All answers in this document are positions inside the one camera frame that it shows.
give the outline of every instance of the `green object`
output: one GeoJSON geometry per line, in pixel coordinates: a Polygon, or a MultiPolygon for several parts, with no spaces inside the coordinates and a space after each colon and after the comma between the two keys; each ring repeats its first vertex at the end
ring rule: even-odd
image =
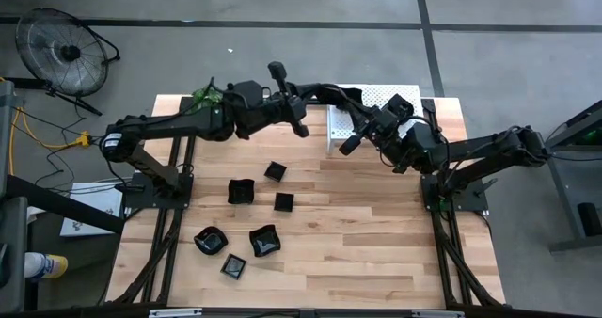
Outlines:
{"type": "Polygon", "coordinates": [[[200,88],[192,93],[192,97],[197,106],[196,108],[193,107],[194,111],[203,107],[211,107],[222,100],[222,94],[213,87],[200,88]]]}
{"type": "Polygon", "coordinates": [[[451,210],[450,203],[445,199],[439,201],[439,211],[449,211],[451,210]]]}
{"type": "Polygon", "coordinates": [[[601,145],[602,144],[602,129],[596,129],[584,135],[582,138],[575,141],[578,145],[601,145]]]}

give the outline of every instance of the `white paper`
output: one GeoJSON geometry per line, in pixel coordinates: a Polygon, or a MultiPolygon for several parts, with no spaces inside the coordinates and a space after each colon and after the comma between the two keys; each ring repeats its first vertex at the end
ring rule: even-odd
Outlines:
{"type": "MultiPolygon", "coordinates": [[[[115,185],[116,183],[73,183],[71,191],[77,193],[86,194],[71,194],[70,198],[83,202],[93,208],[101,211],[105,211],[108,214],[119,216],[119,206],[121,205],[121,192],[115,188],[108,186],[115,185]],[[83,189],[88,187],[94,187],[86,190],[76,191],[77,189],[83,189]],[[97,190],[104,190],[99,192],[87,193],[97,190]]],[[[84,235],[97,235],[97,234],[110,234],[111,231],[95,228],[88,224],[74,221],[72,219],[63,219],[63,227],[60,231],[61,237],[76,237],[84,235]]]]}

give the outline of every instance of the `white perforated box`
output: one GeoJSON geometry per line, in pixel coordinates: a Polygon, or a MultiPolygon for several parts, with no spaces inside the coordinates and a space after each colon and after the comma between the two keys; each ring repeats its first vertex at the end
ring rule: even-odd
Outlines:
{"type": "MultiPolygon", "coordinates": [[[[409,85],[366,85],[366,84],[338,84],[339,87],[354,87],[362,90],[362,103],[366,106],[377,105],[383,107],[388,100],[398,94],[405,100],[414,105],[414,115],[422,116],[422,103],[420,101],[420,90],[418,86],[409,85]]],[[[337,109],[336,106],[327,107],[327,151],[330,153],[335,144],[341,143],[354,134],[353,123],[349,114],[337,109]]],[[[400,137],[416,123],[411,119],[405,124],[400,125],[400,137]]]]}

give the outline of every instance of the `metal bracket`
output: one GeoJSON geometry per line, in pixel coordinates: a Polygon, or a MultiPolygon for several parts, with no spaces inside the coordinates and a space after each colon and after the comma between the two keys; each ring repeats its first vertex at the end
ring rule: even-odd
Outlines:
{"type": "Polygon", "coordinates": [[[126,206],[133,209],[186,209],[190,204],[194,175],[180,174],[180,194],[175,197],[162,197],[156,194],[152,180],[142,173],[135,173],[131,186],[142,186],[141,191],[129,191],[126,194],[126,206]]]}
{"type": "Polygon", "coordinates": [[[414,318],[464,318],[464,313],[460,311],[447,310],[413,310],[414,318]]]}
{"type": "MultiPolygon", "coordinates": [[[[487,197],[483,192],[484,189],[486,189],[486,186],[483,185],[481,180],[478,180],[470,183],[465,190],[454,194],[453,207],[455,211],[489,211],[487,197]]],[[[446,208],[446,204],[441,204],[441,199],[437,191],[436,175],[420,176],[420,190],[426,211],[440,212],[449,210],[449,208],[446,208]]]]}
{"type": "Polygon", "coordinates": [[[203,308],[161,309],[149,311],[149,318],[200,317],[202,315],[203,308]]]}

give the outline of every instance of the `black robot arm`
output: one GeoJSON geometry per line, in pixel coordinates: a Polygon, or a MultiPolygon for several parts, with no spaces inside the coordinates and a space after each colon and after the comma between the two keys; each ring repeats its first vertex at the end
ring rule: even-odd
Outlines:
{"type": "Polygon", "coordinates": [[[512,126],[498,134],[449,143],[431,121],[413,116],[412,104],[399,95],[368,112],[354,104],[347,104],[346,109],[352,109],[356,134],[341,145],[341,153],[350,154],[361,139],[368,139],[391,162],[394,173],[405,173],[409,167],[421,174],[438,172],[436,193],[444,198],[507,167],[539,167],[549,158],[543,138],[530,126],[512,126]],[[399,126],[411,119],[418,122],[401,135],[399,126]],[[459,168],[467,159],[480,160],[459,168]]]}

